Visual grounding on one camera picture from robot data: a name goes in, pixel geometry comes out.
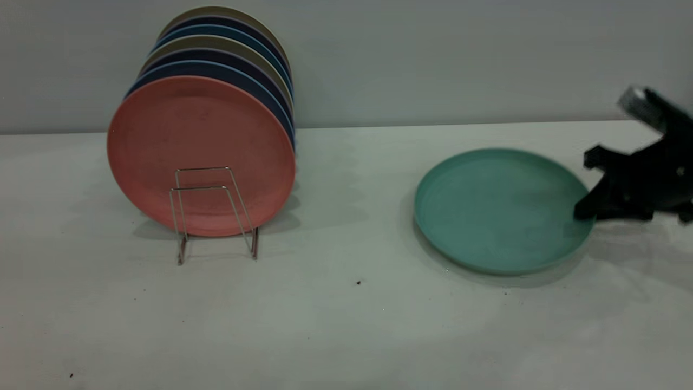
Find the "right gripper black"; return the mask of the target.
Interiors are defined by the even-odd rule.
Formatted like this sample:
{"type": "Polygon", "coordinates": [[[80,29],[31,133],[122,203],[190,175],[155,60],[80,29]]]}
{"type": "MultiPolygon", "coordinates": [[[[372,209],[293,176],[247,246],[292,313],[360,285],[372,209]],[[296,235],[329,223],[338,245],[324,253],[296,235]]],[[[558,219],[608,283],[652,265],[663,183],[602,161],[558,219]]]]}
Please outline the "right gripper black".
{"type": "Polygon", "coordinates": [[[651,220],[677,215],[691,224],[691,119],[665,121],[661,138],[626,155],[596,145],[584,152],[587,170],[603,178],[573,209],[575,220],[651,220]]]}

